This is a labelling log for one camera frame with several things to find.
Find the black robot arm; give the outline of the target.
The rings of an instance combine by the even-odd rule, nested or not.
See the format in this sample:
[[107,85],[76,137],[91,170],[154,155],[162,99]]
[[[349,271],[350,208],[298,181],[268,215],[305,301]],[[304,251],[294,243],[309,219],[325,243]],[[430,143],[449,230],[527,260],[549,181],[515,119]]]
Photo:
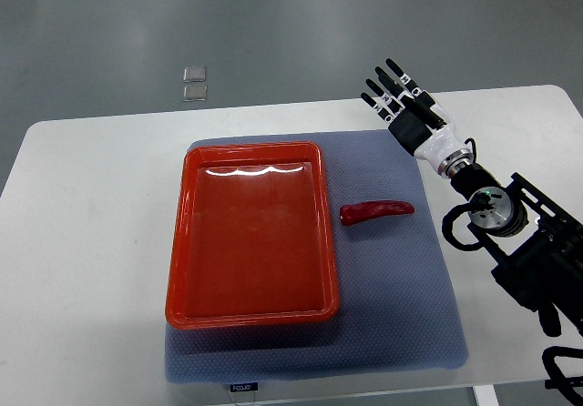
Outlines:
[[582,225],[515,173],[502,186],[477,162],[476,142],[461,140],[454,120],[392,59],[377,67],[362,99],[385,120],[399,144],[451,182],[465,203],[442,220],[442,233],[462,251],[485,249],[496,261],[496,283],[534,311],[549,337],[561,315],[582,327]]

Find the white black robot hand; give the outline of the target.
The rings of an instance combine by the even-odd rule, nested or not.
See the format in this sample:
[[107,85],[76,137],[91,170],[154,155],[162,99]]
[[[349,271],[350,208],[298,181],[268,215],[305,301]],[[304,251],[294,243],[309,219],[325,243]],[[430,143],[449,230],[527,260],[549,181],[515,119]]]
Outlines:
[[387,109],[365,92],[360,94],[361,99],[388,124],[391,134],[411,156],[426,160],[432,168],[452,168],[464,161],[465,144],[455,136],[452,118],[426,91],[410,95],[409,92],[418,91],[418,85],[392,58],[386,58],[385,64],[402,83],[381,67],[374,68],[377,78],[391,95],[370,78],[365,83],[383,100]]

